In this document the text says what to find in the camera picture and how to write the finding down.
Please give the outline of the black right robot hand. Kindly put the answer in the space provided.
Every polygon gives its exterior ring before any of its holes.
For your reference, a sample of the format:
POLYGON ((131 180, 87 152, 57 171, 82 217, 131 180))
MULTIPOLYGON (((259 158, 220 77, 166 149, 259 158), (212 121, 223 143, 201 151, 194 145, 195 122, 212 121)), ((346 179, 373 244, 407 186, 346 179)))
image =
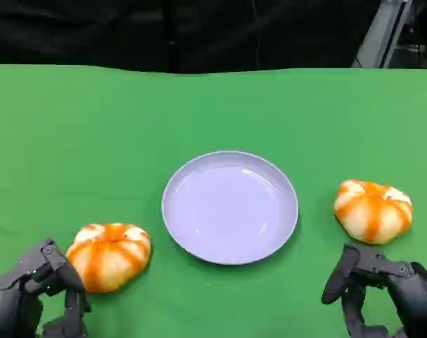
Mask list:
POLYGON ((367 325, 362 315, 366 288, 387 289, 402 328, 395 337, 427 337, 427 269, 418 262, 392 261, 373 247, 348 243, 321 296, 341 301, 351 337, 390 337, 386 327, 367 325))

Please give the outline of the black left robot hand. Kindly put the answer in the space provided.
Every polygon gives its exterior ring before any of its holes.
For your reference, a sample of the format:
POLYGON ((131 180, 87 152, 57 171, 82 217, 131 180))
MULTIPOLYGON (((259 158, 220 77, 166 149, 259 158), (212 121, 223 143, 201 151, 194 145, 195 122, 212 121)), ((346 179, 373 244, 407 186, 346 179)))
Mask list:
POLYGON ((91 312, 82 278, 53 239, 45 239, 0 276, 0 337, 87 337, 84 314, 91 312), (62 316, 38 331, 40 296, 65 292, 62 316))

